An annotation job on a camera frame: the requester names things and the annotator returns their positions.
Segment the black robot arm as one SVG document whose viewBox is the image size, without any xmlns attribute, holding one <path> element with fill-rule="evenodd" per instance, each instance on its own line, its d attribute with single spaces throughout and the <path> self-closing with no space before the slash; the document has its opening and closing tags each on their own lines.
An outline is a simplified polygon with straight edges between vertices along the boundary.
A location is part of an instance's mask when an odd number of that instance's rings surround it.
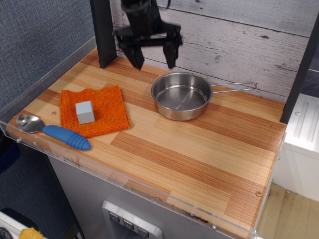
<svg viewBox="0 0 319 239">
<path fill-rule="evenodd" d="M 142 47 L 162 46 L 168 67 L 174 68 L 182 45 L 181 26 L 162 21 L 155 0 L 123 0 L 121 8 L 130 25 L 114 30 L 113 35 L 131 64 L 141 69 Z"/>
</svg>

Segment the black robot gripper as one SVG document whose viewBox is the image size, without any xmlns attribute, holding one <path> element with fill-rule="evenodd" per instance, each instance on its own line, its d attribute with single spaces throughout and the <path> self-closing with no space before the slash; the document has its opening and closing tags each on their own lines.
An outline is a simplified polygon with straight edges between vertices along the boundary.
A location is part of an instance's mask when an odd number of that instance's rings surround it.
<svg viewBox="0 0 319 239">
<path fill-rule="evenodd" d="M 163 45 L 163 52 L 169 69 L 175 67 L 179 46 L 182 45 L 180 25 L 162 21 L 159 7 L 156 4 L 123 4 L 130 25 L 114 30 L 119 43 L 128 45 L 123 47 L 125 56 L 137 69 L 144 64 L 144 56 L 139 46 Z"/>
</svg>

